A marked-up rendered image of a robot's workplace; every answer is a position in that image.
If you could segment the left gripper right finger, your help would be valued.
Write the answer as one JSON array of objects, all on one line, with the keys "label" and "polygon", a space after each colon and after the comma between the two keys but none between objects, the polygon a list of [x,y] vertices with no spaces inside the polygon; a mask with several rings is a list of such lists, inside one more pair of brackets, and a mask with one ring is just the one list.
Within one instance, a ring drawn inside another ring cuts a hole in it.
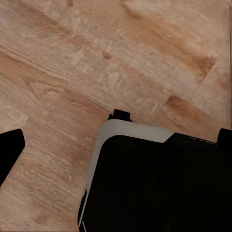
[{"label": "left gripper right finger", "polygon": [[232,167],[232,130],[224,128],[220,130],[217,146]]}]

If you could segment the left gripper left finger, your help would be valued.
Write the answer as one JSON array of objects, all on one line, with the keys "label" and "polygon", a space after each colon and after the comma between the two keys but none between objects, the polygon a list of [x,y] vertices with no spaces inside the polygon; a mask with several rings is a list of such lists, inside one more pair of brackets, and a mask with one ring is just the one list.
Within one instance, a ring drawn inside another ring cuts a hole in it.
[{"label": "left gripper left finger", "polygon": [[0,186],[25,148],[21,129],[0,134]]}]

